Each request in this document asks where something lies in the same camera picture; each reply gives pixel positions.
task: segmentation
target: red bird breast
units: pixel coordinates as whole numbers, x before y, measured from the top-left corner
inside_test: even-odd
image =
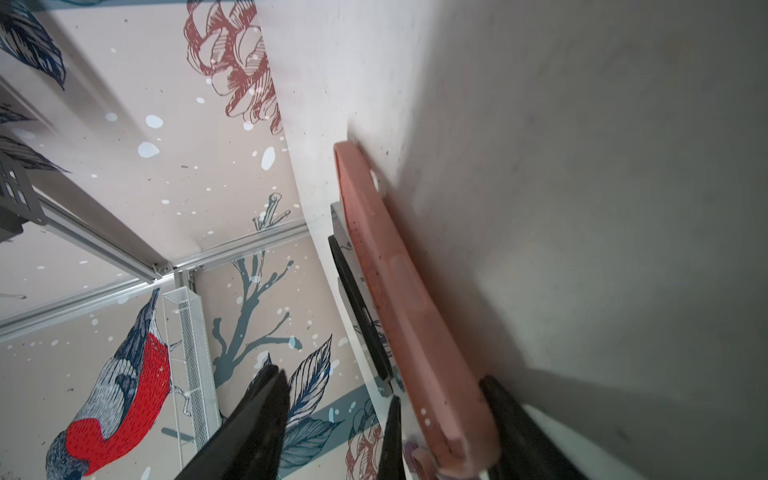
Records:
[[[89,462],[86,475],[126,455],[149,433],[168,393],[168,347],[149,333],[144,345],[144,364],[139,374],[136,396],[118,430],[109,439],[104,439],[97,419],[72,422],[67,429],[67,452]]]

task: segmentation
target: pink phone case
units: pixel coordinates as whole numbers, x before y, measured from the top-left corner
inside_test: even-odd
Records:
[[[362,151],[333,146],[349,237],[438,470],[477,475],[499,458],[498,432],[478,380],[427,293]]]

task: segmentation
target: tree branch illustration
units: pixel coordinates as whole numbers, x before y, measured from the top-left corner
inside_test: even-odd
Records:
[[[278,203],[282,196],[280,194],[270,195],[269,203],[267,204],[266,211],[261,215],[253,219],[253,224],[256,225],[256,230],[261,231],[277,225],[282,219],[288,217],[290,210],[286,210],[279,215],[275,215]],[[221,318],[214,319],[214,328],[211,332],[214,339],[221,345],[221,354],[213,360],[214,365],[214,382],[216,386],[220,386],[230,378],[234,373],[235,367],[240,365],[246,358],[248,353],[253,349],[261,345],[266,344],[281,344],[290,342],[290,338],[274,337],[272,336],[287,319],[290,318],[290,314],[286,312],[282,320],[280,320],[272,331],[243,347],[245,343],[245,335],[248,330],[253,310],[259,305],[259,298],[262,293],[266,292],[269,288],[272,288],[277,282],[288,273],[293,261],[289,261],[282,273],[278,274],[273,272],[270,278],[262,283],[262,271],[264,268],[264,260],[266,258],[266,251],[255,253],[251,258],[250,272],[246,267],[246,259],[242,258],[232,262],[237,272],[240,274],[240,279],[243,283],[243,305],[240,308],[240,317],[237,319],[235,330],[232,335],[232,339],[227,343],[224,337],[221,335]],[[302,348],[301,342],[298,339],[294,339],[295,344],[293,346],[297,349]]]

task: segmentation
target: gray wall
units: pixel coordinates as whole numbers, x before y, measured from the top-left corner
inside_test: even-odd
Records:
[[[260,14],[310,224],[348,134],[478,373],[649,478],[768,475],[763,2]]]

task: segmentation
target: bird wing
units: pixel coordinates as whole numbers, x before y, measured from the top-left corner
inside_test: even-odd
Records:
[[[104,440],[109,439],[118,430],[131,407],[138,380],[136,369],[126,359],[109,359],[73,422],[97,419],[101,426],[101,436]]]

